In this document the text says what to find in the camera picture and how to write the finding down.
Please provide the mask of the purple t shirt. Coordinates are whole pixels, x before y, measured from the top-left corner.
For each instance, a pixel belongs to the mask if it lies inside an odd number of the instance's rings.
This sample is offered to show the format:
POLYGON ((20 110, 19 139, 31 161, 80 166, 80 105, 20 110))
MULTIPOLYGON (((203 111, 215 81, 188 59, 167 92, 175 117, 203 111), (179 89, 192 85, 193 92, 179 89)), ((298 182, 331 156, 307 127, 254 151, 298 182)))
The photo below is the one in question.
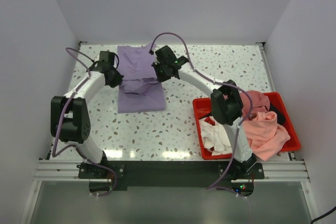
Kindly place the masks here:
POLYGON ((151 45, 118 46, 118 71, 123 75, 119 85, 118 113, 138 113, 165 110, 165 94, 149 53, 151 45))

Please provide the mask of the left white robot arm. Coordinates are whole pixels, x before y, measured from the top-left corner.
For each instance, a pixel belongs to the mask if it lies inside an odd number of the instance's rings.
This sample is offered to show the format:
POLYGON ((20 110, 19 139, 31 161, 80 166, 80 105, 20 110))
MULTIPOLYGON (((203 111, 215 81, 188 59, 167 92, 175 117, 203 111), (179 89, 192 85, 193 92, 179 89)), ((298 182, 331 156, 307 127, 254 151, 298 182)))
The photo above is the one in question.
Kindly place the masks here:
POLYGON ((92 60, 92 65, 88 67, 72 51, 85 57, 87 55, 66 48, 66 52, 84 66, 86 73, 73 89, 51 100, 50 132, 54 137, 51 155, 57 157, 73 147, 84 162, 91 164, 91 173, 103 178, 108 174, 109 165, 103 162, 106 157, 104 151, 90 136, 88 103, 105 86, 115 88, 122 83, 123 75, 118 71, 119 57, 114 52, 101 51, 98 60, 92 60))

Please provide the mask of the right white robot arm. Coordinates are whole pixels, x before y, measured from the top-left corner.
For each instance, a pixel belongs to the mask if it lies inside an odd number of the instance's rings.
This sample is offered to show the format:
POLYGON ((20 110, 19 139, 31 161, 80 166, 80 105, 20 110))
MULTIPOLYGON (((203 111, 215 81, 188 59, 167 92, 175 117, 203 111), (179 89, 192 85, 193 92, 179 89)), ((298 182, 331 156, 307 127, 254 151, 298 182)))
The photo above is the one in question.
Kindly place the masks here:
POLYGON ((248 144, 243 122, 243 102, 240 97, 242 89, 232 80, 217 81, 206 73, 197 70, 191 59, 176 57, 169 46, 156 51, 149 50, 156 55, 156 62, 152 63, 159 82, 170 80, 172 77, 183 80, 206 94, 211 100, 211 115, 226 131, 232 147, 232 161, 226 170, 235 173, 239 178, 246 178, 253 171, 256 157, 248 144))

